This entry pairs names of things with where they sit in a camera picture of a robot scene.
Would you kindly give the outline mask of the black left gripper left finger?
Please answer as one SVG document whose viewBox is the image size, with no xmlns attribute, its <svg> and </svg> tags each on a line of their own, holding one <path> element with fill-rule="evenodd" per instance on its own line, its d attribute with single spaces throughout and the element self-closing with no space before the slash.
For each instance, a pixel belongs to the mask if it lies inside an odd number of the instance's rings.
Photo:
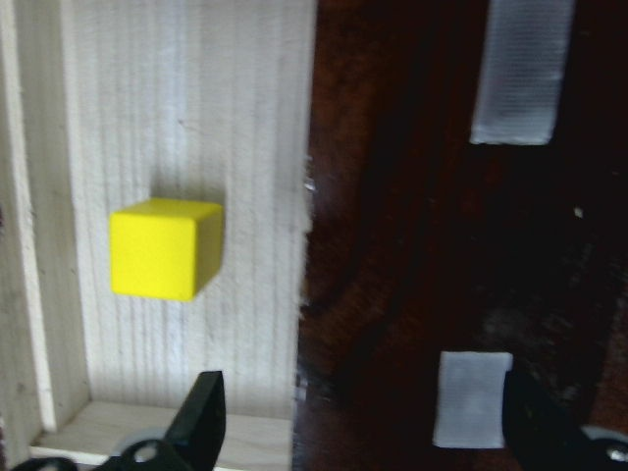
<svg viewBox="0 0 628 471">
<path fill-rule="evenodd" d="M 100 470 L 212 470 L 226 435 L 223 373 L 197 376 L 164 436 L 136 442 L 99 465 Z"/>
</svg>

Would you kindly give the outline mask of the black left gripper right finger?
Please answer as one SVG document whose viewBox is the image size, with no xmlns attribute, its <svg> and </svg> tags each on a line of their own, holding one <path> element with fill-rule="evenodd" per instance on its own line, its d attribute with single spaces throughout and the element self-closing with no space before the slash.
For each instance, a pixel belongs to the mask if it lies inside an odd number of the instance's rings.
<svg viewBox="0 0 628 471">
<path fill-rule="evenodd" d="M 523 470 L 625 470 L 627 435 L 579 425 L 528 373 L 505 374 L 501 427 Z"/>
</svg>

